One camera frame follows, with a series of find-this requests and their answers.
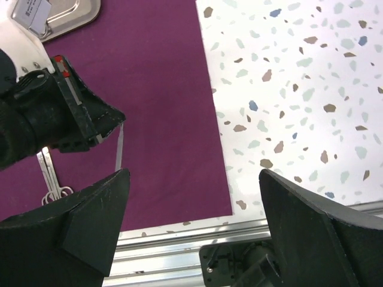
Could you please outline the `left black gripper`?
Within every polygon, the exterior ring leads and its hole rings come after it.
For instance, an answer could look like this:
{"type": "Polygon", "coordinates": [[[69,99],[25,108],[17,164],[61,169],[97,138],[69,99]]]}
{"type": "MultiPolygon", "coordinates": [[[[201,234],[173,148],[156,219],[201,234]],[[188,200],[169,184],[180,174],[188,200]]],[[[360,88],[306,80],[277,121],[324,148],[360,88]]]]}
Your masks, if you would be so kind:
{"type": "Polygon", "coordinates": [[[17,150],[87,151],[126,116],[91,91],[65,57],[51,63],[53,72],[37,69],[17,82],[17,150]]]}

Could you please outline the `steel instrument tray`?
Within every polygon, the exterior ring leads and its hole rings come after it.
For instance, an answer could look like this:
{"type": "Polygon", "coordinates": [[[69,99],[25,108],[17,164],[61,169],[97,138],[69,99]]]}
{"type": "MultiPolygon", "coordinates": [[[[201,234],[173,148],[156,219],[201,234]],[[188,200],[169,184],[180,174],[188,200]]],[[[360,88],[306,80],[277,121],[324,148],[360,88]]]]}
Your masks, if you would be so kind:
{"type": "Polygon", "coordinates": [[[51,11],[41,42],[47,42],[80,28],[97,18],[101,0],[51,0],[51,11]]]}

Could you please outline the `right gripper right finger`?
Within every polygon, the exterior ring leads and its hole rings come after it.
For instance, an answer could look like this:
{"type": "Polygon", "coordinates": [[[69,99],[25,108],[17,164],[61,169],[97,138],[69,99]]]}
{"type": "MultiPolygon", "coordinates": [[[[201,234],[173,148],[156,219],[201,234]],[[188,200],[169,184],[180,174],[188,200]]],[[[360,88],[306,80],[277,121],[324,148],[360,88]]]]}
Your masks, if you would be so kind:
{"type": "Polygon", "coordinates": [[[382,286],[382,218],[259,174],[284,286],[382,286]]]}

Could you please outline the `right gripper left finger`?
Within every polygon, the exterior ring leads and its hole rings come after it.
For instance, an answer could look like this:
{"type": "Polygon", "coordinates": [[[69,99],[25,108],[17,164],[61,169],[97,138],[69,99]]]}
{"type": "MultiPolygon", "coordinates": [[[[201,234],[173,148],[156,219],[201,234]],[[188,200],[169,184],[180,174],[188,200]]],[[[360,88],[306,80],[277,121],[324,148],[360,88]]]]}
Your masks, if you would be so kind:
{"type": "Polygon", "coordinates": [[[102,286],[129,196],[130,172],[1,221],[1,286],[102,286]]]}

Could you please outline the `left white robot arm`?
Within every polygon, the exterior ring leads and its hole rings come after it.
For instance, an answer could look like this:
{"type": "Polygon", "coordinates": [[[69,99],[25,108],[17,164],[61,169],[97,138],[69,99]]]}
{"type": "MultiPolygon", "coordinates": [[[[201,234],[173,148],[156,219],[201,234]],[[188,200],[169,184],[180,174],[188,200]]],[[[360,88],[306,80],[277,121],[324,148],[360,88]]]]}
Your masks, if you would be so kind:
{"type": "Polygon", "coordinates": [[[39,153],[86,152],[126,119],[94,94],[41,37],[48,1],[1,2],[1,168],[39,153]]]}

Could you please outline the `purple cloth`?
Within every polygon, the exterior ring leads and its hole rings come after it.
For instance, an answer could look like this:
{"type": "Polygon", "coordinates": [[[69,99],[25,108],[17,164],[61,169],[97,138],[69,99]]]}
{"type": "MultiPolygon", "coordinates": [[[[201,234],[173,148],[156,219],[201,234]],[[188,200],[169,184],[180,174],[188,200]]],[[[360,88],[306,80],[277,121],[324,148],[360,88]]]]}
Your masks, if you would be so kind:
{"type": "Polygon", "coordinates": [[[50,41],[126,121],[87,152],[52,151],[79,191],[121,165],[131,174],[122,230],[232,214],[195,1],[104,1],[91,24],[50,41]]]}

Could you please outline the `steel scissors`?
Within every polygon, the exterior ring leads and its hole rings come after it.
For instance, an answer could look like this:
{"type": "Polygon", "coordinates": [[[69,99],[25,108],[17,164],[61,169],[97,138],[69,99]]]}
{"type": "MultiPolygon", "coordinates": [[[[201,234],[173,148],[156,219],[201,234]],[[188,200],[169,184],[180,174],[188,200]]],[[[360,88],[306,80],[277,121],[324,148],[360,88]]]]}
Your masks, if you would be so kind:
{"type": "Polygon", "coordinates": [[[72,194],[74,191],[71,187],[60,186],[50,151],[44,147],[38,154],[37,159],[48,188],[47,193],[42,197],[41,204],[45,205],[53,201],[59,200],[62,197],[72,194]]]}

